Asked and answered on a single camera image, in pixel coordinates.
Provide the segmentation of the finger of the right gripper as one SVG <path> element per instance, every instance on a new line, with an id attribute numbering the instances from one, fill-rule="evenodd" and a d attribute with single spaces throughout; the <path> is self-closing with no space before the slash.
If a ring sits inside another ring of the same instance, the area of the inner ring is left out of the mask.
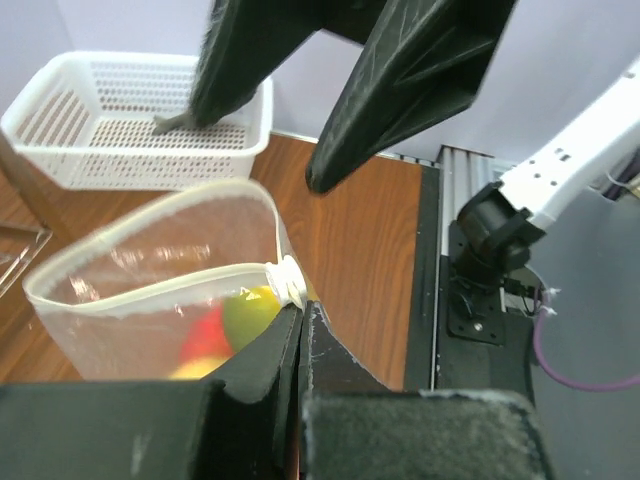
<path id="1" fill-rule="evenodd" d="M 350 10 L 348 1 L 215 1 L 203 38 L 189 116 L 212 125 L 236 111 L 316 31 Z"/>
<path id="2" fill-rule="evenodd" d="M 389 1 L 306 167 L 326 194 L 371 157 L 467 110 L 515 4 Z"/>

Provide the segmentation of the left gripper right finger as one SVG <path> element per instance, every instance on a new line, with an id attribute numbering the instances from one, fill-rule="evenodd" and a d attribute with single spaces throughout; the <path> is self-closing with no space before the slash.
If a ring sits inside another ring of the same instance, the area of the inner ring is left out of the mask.
<path id="1" fill-rule="evenodd" d="M 500 390 L 394 392 L 307 304 L 300 468 L 307 479 L 552 479 L 533 406 Z"/>

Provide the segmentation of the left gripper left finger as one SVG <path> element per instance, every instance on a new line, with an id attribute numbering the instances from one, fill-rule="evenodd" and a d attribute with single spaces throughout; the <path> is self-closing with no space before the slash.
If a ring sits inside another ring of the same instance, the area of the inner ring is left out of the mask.
<path id="1" fill-rule="evenodd" d="M 303 314 L 200 380 L 9 384 L 5 479 L 295 479 Z"/>

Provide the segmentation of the yellow apple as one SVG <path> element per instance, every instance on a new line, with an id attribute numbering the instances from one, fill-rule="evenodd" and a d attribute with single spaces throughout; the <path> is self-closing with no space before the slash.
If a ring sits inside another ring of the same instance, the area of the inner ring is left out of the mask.
<path id="1" fill-rule="evenodd" d="M 228 357 L 203 356 L 189 360 L 169 374 L 171 380 L 199 380 L 211 374 L 229 360 Z"/>

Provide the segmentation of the red apple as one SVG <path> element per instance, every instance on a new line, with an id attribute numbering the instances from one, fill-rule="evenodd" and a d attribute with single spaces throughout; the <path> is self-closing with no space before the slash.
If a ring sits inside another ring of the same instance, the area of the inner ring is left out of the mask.
<path id="1" fill-rule="evenodd" d="M 180 360 L 188 362 L 209 356 L 229 358 L 233 353 L 224 330 L 223 309 L 216 306 L 191 325 L 181 347 Z"/>

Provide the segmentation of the yellow lemon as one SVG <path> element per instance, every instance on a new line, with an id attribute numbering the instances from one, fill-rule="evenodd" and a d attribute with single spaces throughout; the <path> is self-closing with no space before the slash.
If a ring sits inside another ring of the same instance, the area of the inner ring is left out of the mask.
<path id="1" fill-rule="evenodd" d="M 237 295 L 225 298 L 222 307 L 224 332 L 235 353 L 261 335 L 281 309 L 268 286 L 242 288 Z"/>

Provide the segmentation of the polka dot zip bag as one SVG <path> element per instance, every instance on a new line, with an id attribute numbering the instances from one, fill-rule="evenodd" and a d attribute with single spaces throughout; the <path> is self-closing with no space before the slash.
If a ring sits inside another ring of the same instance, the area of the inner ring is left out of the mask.
<path id="1" fill-rule="evenodd" d="M 311 296 L 274 199 L 229 178 L 165 195 L 55 253 L 25 295 L 86 380 L 164 379 L 191 325 L 242 288 Z"/>

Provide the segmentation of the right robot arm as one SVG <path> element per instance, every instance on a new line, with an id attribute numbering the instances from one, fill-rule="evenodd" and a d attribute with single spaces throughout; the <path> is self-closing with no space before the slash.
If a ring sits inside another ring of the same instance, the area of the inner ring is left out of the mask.
<path id="1" fill-rule="evenodd" d="M 306 168 L 325 194 L 387 147 L 468 109 L 494 57 L 510 1 L 217 1 L 187 107 L 204 128 L 245 105 L 315 32 L 362 52 Z M 639 144 L 639 66 L 616 80 L 546 145 L 459 211 L 469 283 L 522 267 L 574 198 Z"/>

